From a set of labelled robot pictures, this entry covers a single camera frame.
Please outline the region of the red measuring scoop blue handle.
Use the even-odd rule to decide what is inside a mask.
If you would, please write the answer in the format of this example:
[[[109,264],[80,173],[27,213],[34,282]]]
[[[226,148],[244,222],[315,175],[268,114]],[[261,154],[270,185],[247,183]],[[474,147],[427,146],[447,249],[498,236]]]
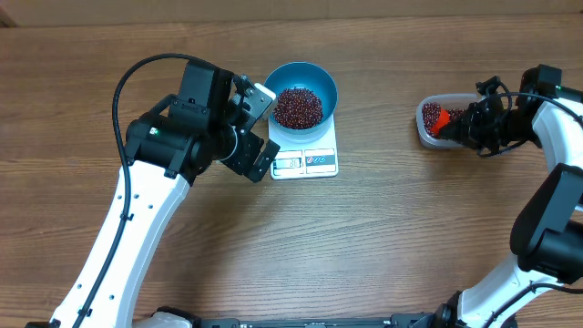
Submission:
[[[443,108],[439,108],[437,109],[437,111],[434,114],[434,117],[432,118],[429,131],[435,138],[437,138],[441,128],[446,126],[450,121],[451,117],[449,112]]]

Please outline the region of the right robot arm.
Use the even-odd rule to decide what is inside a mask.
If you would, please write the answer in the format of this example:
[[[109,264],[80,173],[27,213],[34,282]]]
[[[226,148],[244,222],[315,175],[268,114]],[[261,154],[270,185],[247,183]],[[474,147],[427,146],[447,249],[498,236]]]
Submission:
[[[510,253],[481,282],[456,292],[434,313],[395,314],[393,327],[515,327],[516,314],[548,291],[577,293],[582,277],[582,93],[562,84],[559,68],[540,64],[510,91],[498,76],[476,94],[429,97],[416,111],[422,144],[466,147],[490,158],[528,142],[542,149],[548,176],[521,210]]]

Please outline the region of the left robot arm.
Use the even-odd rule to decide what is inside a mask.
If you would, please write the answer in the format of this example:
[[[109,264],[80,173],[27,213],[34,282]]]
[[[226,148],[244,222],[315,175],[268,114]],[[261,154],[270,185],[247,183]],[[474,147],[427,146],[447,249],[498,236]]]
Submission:
[[[178,94],[118,127],[122,166],[110,209],[76,283],[45,327],[129,327],[148,267],[195,178],[215,161],[259,182],[280,147],[251,129],[276,95],[245,75],[188,57]]]

